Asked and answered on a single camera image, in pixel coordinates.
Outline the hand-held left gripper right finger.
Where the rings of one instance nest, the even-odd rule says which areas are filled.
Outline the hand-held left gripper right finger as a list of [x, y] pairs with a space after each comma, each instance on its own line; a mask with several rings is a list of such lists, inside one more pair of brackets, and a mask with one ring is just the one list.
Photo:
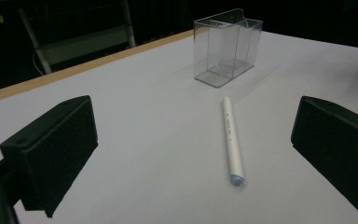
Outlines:
[[358, 114], [323, 99], [303, 96], [291, 142], [358, 210]]

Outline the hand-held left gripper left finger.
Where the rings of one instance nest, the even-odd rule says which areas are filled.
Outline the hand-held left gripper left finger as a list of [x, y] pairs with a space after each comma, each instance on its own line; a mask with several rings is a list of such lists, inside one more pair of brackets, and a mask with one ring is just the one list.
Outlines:
[[91, 98], [84, 95], [54, 106], [0, 149], [20, 176], [24, 208], [52, 217], [97, 146]]

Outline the white pen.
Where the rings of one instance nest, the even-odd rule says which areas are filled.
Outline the white pen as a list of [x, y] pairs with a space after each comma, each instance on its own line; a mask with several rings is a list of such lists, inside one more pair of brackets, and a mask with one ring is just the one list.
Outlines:
[[241, 186], [244, 183], [243, 167], [241, 162], [241, 152], [236, 134], [233, 107], [230, 99], [223, 99], [223, 112], [225, 122], [225, 135], [227, 142], [227, 158], [231, 184]]

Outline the clear plastic pen holder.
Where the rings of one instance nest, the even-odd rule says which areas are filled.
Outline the clear plastic pen holder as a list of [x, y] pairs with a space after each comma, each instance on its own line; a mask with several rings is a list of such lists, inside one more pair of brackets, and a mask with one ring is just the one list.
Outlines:
[[263, 24], [240, 8], [195, 20], [194, 78], [220, 88], [253, 68]]

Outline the metal stand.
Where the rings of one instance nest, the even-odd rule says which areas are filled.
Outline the metal stand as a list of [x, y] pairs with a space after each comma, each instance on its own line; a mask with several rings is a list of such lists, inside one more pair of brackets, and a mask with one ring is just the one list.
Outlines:
[[18, 14], [43, 75], [136, 46], [129, 0], [34, 0]]

